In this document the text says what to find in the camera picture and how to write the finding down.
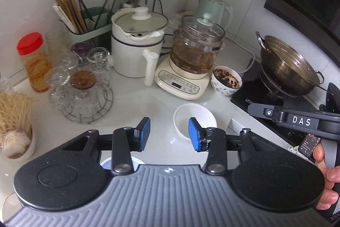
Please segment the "person's right hand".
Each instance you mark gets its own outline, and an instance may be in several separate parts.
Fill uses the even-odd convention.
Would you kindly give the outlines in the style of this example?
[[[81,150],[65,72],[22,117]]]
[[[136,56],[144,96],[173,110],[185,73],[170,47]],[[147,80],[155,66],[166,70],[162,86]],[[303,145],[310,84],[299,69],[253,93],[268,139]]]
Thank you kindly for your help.
[[[328,210],[331,205],[335,204],[339,200],[339,193],[333,190],[334,185],[339,183],[339,167],[327,168],[324,160],[324,149],[321,143],[319,143],[314,151],[313,157],[315,159],[316,167],[322,172],[325,178],[325,187],[323,194],[317,204],[317,210]]]

